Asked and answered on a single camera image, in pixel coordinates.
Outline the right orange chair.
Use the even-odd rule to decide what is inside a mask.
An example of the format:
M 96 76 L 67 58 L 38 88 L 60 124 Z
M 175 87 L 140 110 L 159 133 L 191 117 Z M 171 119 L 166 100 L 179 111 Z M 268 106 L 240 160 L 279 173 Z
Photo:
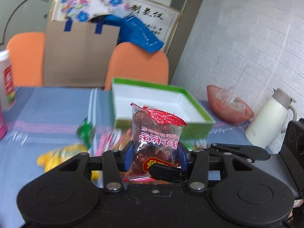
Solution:
M 111 55 L 105 90 L 111 89 L 114 77 L 168 84 L 169 61 L 163 51 L 150 54 L 130 42 L 121 43 L 115 47 Z

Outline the floral cloth bundle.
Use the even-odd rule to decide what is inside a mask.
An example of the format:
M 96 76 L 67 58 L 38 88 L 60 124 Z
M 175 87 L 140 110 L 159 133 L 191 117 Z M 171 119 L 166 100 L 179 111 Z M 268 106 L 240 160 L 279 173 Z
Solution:
M 63 0 L 64 17 L 76 22 L 88 22 L 96 17 L 131 15 L 128 0 Z

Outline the pink thermos bottle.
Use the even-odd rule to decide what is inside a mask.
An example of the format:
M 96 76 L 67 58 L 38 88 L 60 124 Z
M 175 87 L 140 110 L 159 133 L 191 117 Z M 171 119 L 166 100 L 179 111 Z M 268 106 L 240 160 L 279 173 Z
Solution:
M 5 137 L 7 130 L 8 128 L 3 115 L 3 109 L 0 108 L 0 140 L 2 140 Z

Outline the left orange chair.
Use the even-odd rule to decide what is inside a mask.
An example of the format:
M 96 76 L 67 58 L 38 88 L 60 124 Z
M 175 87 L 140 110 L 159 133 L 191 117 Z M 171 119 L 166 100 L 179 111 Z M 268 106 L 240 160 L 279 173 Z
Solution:
M 18 33 L 9 40 L 6 49 L 10 54 L 15 86 L 43 85 L 45 43 L 43 32 Z

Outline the orange chair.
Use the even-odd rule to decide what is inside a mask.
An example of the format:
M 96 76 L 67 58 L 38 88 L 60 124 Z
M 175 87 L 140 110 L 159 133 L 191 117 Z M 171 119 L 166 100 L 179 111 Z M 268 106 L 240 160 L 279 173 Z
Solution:
M 115 47 L 111 55 L 105 90 L 111 89 L 114 77 L 168 84 L 169 61 L 163 51 L 150 54 L 130 42 L 121 43 Z
M 10 54 L 15 86 L 43 85 L 45 43 L 43 32 L 18 33 L 9 40 L 6 49 Z

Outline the red dates clear packet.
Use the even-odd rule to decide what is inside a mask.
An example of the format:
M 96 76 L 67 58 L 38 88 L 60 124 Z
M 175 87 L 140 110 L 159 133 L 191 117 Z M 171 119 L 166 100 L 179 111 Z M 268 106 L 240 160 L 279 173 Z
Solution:
M 125 181 L 150 182 L 153 164 L 174 166 L 179 140 L 187 123 L 166 111 L 132 103 L 133 162 Z

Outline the clear plastic wrap in bowl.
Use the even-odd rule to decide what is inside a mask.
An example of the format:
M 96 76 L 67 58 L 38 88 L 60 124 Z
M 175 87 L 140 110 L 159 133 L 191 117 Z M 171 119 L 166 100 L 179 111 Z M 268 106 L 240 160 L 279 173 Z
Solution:
M 228 89 L 220 89 L 215 94 L 221 102 L 240 113 L 245 113 L 246 105 L 238 101 L 238 96 L 233 87 Z

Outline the blue fabric bag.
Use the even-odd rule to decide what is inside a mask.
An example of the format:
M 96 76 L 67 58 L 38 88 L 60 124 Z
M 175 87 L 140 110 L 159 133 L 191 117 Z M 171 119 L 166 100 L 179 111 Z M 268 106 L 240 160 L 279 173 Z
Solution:
M 103 25 L 120 28 L 117 43 L 133 43 L 150 54 L 159 51 L 164 46 L 155 34 L 137 17 L 129 15 L 121 18 L 115 15 L 100 15 L 90 20 L 96 23 L 96 33 L 102 32 Z

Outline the white thermos jug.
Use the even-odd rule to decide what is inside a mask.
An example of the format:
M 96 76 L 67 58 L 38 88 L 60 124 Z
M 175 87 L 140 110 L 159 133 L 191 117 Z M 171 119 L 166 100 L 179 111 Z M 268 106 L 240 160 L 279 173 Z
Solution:
M 282 89 L 274 90 L 259 113 L 245 131 L 245 137 L 253 145 L 265 149 L 280 133 L 286 132 L 284 123 L 289 110 L 293 113 L 292 120 L 297 119 L 297 111 L 292 106 L 295 100 Z

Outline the pink peanut snack packet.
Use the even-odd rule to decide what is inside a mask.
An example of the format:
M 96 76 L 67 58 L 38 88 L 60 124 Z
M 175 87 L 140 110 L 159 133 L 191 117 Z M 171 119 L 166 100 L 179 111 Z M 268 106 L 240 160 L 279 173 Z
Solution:
M 132 129 L 114 129 L 103 133 L 99 140 L 99 145 L 95 156 L 101 156 L 106 151 L 122 151 L 129 141 L 132 140 Z

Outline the small green candy packet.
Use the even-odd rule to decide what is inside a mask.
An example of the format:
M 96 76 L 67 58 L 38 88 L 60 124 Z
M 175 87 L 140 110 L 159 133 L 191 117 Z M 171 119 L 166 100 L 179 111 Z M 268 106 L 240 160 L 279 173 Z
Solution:
M 87 118 L 85 118 L 77 128 L 76 134 L 81 140 L 83 140 L 87 149 L 92 147 L 95 136 L 95 127 Z

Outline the green white cardboard box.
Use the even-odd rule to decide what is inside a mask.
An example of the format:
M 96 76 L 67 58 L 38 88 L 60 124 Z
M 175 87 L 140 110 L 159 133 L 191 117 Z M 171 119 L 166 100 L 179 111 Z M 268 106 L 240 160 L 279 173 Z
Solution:
M 186 89 L 176 86 L 115 77 L 110 97 L 111 122 L 118 129 L 132 126 L 132 103 L 183 119 L 187 125 L 181 134 L 182 141 L 204 139 L 215 124 L 210 113 Z

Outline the red plastic bowl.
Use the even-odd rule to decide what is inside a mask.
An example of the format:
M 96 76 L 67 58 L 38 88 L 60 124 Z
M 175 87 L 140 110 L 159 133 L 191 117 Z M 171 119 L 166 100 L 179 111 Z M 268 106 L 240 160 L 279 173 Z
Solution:
M 207 86 L 209 107 L 217 117 L 230 124 L 239 124 L 255 116 L 250 106 L 239 97 L 233 102 L 226 102 L 220 98 L 217 93 L 221 90 L 218 86 Z

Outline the yellow chips bag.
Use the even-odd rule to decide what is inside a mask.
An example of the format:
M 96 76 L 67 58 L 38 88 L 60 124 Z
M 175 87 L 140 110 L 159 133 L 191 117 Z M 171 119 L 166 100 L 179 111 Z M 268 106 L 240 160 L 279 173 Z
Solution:
M 82 152 L 88 152 L 90 156 L 94 156 L 93 149 L 88 149 L 82 144 L 73 144 L 39 155 L 37 165 L 43 167 L 44 172 L 48 172 Z

